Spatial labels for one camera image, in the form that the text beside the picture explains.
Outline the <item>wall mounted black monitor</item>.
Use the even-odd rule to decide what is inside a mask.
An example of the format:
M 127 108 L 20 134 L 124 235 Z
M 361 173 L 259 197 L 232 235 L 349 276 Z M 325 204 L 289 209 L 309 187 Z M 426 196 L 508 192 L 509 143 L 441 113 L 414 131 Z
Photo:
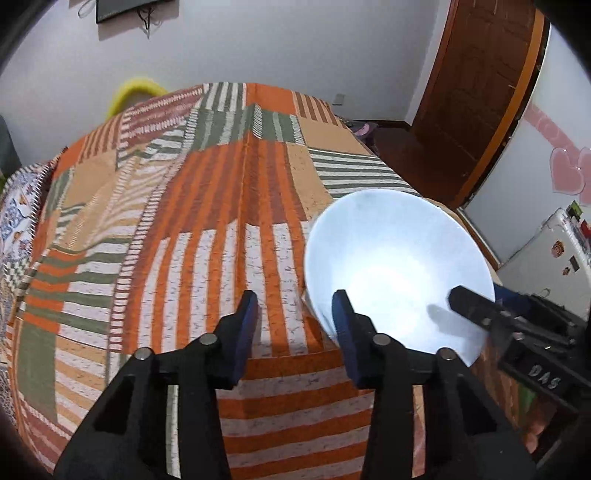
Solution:
M 178 1 L 83 1 L 77 10 L 80 19 L 94 17 L 100 40 L 134 30 L 148 38 L 164 22 L 178 15 Z

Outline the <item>white bowl with dark spots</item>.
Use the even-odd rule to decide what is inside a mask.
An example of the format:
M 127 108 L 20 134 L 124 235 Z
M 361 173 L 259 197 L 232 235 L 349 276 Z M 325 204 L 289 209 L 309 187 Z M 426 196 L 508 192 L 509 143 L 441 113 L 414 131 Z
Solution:
M 378 332 L 412 350 L 449 347 L 473 365 L 488 337 L 447 301 L 457 286 L 494 299 L 488 262 L 449 213 L 408 193 L 362 190 L 329 205 L 308 234 L 304 282 L 308 308 L 331 340 L 339 290 Z

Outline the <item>grey plush toy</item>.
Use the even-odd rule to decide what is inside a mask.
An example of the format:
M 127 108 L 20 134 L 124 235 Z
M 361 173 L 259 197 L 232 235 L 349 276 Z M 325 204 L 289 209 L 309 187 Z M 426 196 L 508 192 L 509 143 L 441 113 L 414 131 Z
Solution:
M 1 177 L 7 180 L 18 169 L 22 163 L 13 145 L 7 124 L 3 117 L 0 117 L 0 171 Z

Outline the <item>patchwork striped tablecloth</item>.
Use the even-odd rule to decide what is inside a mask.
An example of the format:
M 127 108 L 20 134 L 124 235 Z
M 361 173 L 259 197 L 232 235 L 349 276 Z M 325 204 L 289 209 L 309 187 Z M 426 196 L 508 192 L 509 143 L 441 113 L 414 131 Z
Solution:
M 256 83 L 140 103 L 53 160 L 1 326 L 2 401 L 27 477 L 53 473 L 136 349 L 186 346 L 247 289 L 259 300 L 252 358 L 218 398 L 233 477 L 358 477 L 374 396 L 304 304 L 304 246 L 335 199 L 409 184 L 325 101 Z

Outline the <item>brown wooden door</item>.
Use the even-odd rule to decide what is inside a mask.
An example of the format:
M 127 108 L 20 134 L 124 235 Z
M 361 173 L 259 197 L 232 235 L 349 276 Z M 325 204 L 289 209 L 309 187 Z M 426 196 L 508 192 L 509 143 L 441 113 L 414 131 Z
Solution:
M 413 125 L 431 198 L 460 206 L 516 117 L 534 72 L 544 17 L 531 1 L 454 1 Z

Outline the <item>white mini fridge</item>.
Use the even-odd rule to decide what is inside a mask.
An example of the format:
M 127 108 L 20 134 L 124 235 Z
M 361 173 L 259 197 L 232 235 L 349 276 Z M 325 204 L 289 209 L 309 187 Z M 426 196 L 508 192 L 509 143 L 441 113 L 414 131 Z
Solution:
M 572 202 L 498 270 L 502 284 L 537 295 L 586 320 L 590 314 L 590 223 Z

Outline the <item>patterned quilt blanket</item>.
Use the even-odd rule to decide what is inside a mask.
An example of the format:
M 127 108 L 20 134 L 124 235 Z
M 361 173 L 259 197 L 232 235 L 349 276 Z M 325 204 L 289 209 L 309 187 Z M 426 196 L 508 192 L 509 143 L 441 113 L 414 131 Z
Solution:
M 54 160 L 17 170 L 1 195 L 1 326 L 12 315 L 15 298 L 31 263 L 33 242 Z

